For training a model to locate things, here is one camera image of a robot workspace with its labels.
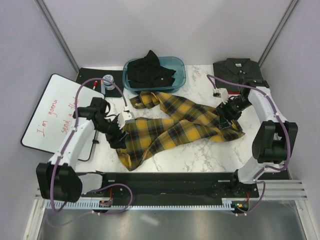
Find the yellow plaid long sleeve shirt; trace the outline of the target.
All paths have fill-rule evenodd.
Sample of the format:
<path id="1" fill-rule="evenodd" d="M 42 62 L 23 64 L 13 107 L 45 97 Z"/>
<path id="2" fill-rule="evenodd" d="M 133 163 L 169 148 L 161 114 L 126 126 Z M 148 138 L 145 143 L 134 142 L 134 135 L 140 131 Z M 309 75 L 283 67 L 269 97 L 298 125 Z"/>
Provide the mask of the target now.
<path id="1" fill-rule="evenodd" d="M 165 92 L 142 91 L 130 99 L 135 109 L 159 106 L 168 118 L 137 117 L 126 124 L 125 148 L 116 150 L 119 161 L 128 170 L 137 169 L 155 154 L 200 139 L 230 142 L 245 133 L 237 120 L 222 126 L 217 108 L 195 103 L 185 97 Z"/>

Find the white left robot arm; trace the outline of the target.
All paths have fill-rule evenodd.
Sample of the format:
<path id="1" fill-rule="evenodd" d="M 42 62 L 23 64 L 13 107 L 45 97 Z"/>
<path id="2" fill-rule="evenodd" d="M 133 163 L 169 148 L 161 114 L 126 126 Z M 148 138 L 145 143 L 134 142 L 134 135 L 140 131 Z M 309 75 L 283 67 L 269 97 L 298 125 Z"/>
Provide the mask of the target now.
<path id="1" fill-rule="evenodd" d="M 90 135 L 98 131 L 105 134 L 112 149 L 124 149 L 126 124 L 135 117 L 125 109 L 114 119 L 108 119 L 106 108 L 109 103 L 94 97 L 89 106 L 77 107 L 73 114 L 72 128 L 67 133 L 60 149 L 36 168 L 39 191 L 42 198 L 53 201 L 75 203 L 81 195 L 93 191 L 99 197 L 106 196 L 110 185 L 98 173 L 76 173 L 76 164 Z"/>

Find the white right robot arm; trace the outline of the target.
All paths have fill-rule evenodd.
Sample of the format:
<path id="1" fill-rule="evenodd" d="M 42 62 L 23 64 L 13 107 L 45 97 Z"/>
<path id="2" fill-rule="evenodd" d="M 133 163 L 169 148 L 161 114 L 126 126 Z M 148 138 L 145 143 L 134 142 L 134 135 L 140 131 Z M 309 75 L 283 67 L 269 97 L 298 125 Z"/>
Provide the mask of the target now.
<path id="1" fill-rule="evenodd" d="M 235 197 L 242 196 L 247 191 L 246 184 L 253 184 L 267 169 L 278 172 L 287 169 L 298 133 L 297 124 L 289 122 L 279 111 L 266 80 L 250 79 L 241 88 L 240 95 L 223 97 L 216 108 L 222 129 L 238 120 L 250 106 L 260 122 L 252 142 L 252 156 L 235 171 L 236 180 L 229 184 L 229 191 Z"/>

